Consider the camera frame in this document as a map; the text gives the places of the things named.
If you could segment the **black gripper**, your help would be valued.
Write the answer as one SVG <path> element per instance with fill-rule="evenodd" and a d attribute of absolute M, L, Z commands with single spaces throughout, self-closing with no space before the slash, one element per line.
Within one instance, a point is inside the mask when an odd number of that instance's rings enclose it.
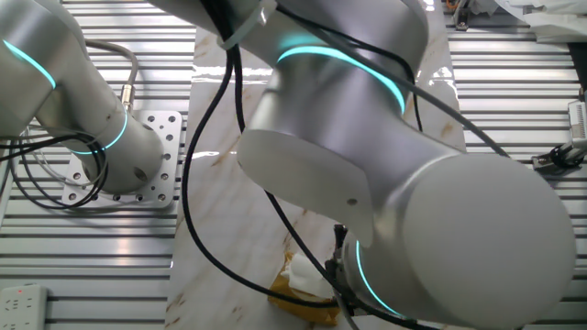
<path fill-rule="evenodd" d="M 342 252 L 347 233 L 348 229 L 344 225 L 334 225 L 335 249 L 325 266 L 328 274 L 343 289 L 343 291 L 334 290 L 334 292 L 341 298 L 344 309 L 350 316 L 365 316 L 367 312 L 356 304 L 356 295 L 350 290 L 344 275 Z"/>

